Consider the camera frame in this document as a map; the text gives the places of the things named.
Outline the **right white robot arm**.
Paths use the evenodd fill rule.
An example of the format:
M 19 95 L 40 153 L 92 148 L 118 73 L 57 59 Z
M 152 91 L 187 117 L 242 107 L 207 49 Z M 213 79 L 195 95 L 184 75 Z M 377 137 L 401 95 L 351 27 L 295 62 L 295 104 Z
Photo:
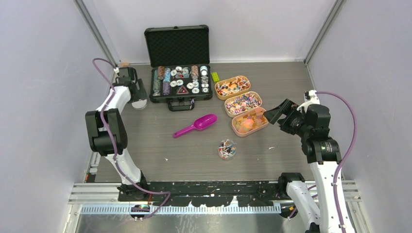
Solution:
M 298 106 L 286 99 L 264 112 L 270 124 L 281 131 L 297 135 L 308 165 L 314 175 L 318 200 L 315 201 L 300 173 L 283 172 L 277 186 L 278 195 L 291 199 L 308 233 L 353 233 L 345 205 L 341 166 L 343 158 L 336 140 L 329 136 L 329 108 L 316 101 Z

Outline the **clear round plastic jar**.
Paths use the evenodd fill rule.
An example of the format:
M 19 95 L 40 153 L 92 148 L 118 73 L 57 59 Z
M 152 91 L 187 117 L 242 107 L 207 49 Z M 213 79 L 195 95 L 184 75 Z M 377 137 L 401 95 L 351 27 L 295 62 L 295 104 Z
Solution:
M 218 156 L 223 160 L 231 160 L 236 154 L 236 144 L 230 140 L 222 140 L 218 146 Z

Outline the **magenta plastic scoop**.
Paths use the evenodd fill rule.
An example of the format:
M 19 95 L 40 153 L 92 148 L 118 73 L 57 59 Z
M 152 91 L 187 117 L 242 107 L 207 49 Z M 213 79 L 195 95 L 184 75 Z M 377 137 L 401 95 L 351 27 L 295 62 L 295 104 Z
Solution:
M 187 126 L 175 133 L 173 133 L 173 138 L 178 138 L 183 136 L 186 133 L 189 133 L 193 130 L 202 131 L 206 128 L 212 126 L 218 120 L 218 116 L 216 114 L 207 114 L 198 119 L 196 119 L 190 126 Z

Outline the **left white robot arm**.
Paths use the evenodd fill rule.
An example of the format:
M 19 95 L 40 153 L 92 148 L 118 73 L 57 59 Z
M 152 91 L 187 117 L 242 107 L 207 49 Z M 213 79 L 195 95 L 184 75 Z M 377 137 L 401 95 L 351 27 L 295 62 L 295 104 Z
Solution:
M 118 190 L 138 201 L 145 200 L 149 188 L 142 171 L 127 150 L 128 136 L 121 118 L 127 104 L 137 110 L 147 105 L 143 81 L 132 67 L 116 68 L 116 81 L 111 84 L 103 104 L 85 115 L 89 144 L 93 152 L 106 158 L 121 178 Z

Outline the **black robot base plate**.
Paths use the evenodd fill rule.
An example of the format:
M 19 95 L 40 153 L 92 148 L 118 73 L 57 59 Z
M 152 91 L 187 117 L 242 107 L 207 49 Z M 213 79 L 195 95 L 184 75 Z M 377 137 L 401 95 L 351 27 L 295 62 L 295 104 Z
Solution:
M 292 200 L 286 194 L 286 185 L 277 181 L 201 181 L 201 182 L 150 182 L 143 188 L 155 192 L 149 194 L 133 185 L 120 185 L 119 201 L 149 201 L 160 206 L 195 207 L 228 206 L 237 200 L 240 207 L 270 206 L 272 201 Z

